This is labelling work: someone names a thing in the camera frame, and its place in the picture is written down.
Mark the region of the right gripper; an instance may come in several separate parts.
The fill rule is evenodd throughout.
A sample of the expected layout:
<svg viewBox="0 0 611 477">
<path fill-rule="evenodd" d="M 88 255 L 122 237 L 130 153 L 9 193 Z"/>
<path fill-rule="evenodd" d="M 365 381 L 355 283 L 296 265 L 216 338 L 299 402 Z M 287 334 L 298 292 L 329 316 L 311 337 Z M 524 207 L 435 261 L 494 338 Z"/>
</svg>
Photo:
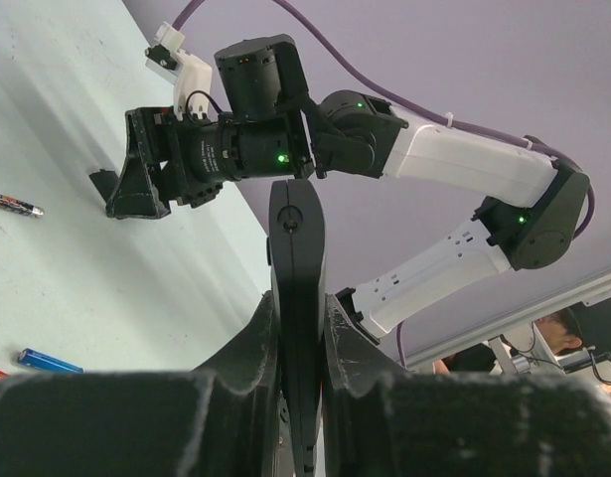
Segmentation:
<svg viewBox="0 0 611 477">
<path fill-rule="evenodd" d="M 215 199 L 224 178 L 203 169 L 202 141 L 214 151 L 214 129 L 207 121 L 177 118 L 170 107 L 139 107 L 126 112 L 125 161 L 106 215 L 113 219 L 163 219 L 170 204 L 198 208 Z"/>
</svg>

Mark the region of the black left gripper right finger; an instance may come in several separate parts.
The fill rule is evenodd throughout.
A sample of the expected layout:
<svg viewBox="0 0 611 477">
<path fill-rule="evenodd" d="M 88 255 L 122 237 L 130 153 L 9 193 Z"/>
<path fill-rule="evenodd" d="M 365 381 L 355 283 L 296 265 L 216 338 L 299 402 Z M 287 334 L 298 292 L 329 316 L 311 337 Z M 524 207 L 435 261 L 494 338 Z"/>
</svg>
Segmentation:
<svg viewBox="0 0 611 477">
<path fill-rule="evenodd" d="M 611 399 L 583 381 L 409 372 L 334 296 L 324 358 L 330 476 L 611 476 Z"/>
</svg>

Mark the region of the black remote battery cover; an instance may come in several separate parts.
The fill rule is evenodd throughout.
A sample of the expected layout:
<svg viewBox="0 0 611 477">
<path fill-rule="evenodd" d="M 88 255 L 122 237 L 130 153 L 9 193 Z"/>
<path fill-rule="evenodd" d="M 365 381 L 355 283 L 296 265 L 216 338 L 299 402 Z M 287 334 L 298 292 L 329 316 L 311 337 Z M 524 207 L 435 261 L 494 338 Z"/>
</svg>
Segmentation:
<svg viewBox="0 0 611 477">
<path fill-rule="evenodd" d="M 116 188 L 117 173 L 113 170 L 100 169 L 90 173 L 88 178 L 101 198 L 107 203 Z"/>
</svg>

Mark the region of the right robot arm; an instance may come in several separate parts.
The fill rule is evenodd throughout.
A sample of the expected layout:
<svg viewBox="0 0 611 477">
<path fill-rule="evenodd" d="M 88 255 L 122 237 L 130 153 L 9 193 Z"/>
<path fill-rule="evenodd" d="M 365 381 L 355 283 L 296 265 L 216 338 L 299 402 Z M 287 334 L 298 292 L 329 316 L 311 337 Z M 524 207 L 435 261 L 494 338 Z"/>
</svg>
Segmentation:
<svg viewBox="0 0 611 477">
<path fill-rule="evenodd" d="M 611 402 L 559 376 L 413 374 L 377 339 L 480 279 L 559 260 L 592 201 L 588 177 L 528 139 L 470 131 L 399 101 L 341 90 L 315 102 L 294 41 L 217 52 L 230 109 L 208 119 L 209 67 L 160 38 L 148 61 L 174 103 L 125 114 L 127 149 L 106 202 L 161 219 L 225 182 L 270 177 L 272 288 L 250 323 L 193 374 L 198 402 L 179 472 L 272 476 L 289 424 L 295 473 L 318 441 L 331 476 L 611 476 Z M 420 178 L 481 193 L 448 238 L 370 284 L 324 292 L 325 224 L 310 176 Z"/>
</svg>

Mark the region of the black silver battery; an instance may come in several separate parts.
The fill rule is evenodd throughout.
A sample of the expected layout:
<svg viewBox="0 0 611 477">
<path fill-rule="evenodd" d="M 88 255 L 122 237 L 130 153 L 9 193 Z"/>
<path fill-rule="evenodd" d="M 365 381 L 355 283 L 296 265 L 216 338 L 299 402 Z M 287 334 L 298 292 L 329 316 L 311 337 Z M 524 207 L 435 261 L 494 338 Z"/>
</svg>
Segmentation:
<svg viewBox="0 0 611 477">
<path fill-rule="evenodd" d="M 45 211 L 38 206 L 2 194 L 0 194 L 0 210 L 31 218 L 45 215 Z"/>
</svg>

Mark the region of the black remote control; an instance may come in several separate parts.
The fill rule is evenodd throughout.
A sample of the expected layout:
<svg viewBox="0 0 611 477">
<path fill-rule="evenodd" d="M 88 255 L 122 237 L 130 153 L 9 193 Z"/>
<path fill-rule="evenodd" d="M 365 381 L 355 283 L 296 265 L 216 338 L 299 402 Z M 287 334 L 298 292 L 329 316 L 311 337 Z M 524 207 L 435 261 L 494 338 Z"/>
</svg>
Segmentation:
<svg viewBox="0 0 611 477">
<path fill-rule="evenodd" d="M 294 471 L 313 476 L 321 394 L 326 236 L 322 206 L 305 179 L 272 184 L 268 252 L 280 322 L 283 395 L 289 412 Z"/>
</svg>

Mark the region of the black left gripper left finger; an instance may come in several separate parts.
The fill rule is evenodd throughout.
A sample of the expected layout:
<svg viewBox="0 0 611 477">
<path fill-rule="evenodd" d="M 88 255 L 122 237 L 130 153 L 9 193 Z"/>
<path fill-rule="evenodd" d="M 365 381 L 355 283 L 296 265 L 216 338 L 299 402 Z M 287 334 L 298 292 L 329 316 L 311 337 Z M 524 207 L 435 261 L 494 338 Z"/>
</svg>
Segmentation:
<svg viewBox="0 0 611 477">
<path fill-rule="evenodd" d="M 278 324 L 249 323 L 190 372 L 0 381 L 0 476 L 272 476 Z"/>
</svg>

